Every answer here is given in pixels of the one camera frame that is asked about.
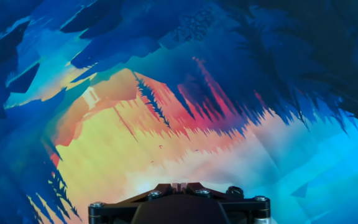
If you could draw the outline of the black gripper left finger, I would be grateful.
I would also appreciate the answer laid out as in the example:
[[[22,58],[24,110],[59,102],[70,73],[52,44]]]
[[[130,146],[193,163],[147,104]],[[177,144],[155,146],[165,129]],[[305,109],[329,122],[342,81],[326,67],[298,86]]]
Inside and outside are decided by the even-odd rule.
[[[93,202],[88,206],[89,224],[130,223],[137,209],[145,202],[172,195],[179,184],[158,184],[154,189],[118,203]]]

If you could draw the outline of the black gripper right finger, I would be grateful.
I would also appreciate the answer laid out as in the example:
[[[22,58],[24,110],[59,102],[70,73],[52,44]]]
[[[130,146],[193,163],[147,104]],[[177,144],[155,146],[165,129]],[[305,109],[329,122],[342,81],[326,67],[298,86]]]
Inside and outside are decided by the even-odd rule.
[[[271,223],[270,199],[263,195],[245,198],[240,187],[229,186],[225,192],[209,189],[199,182],[179,183],[179,193],[206,197],[218,202],[229,223]]]

